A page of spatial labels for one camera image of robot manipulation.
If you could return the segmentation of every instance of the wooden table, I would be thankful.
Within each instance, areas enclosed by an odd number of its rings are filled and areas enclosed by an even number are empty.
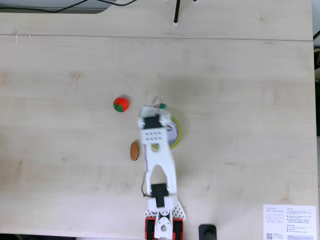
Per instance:
[[[311,2],[184,2],[175,27],[172,4],[0,13],[1,233],[142,240],[130,145],[155,96],[183,129],[185,240],[204,223],[219,240],[262,239],[263,204],[318,206]],[[20,30],[32,41],[16,44]]]

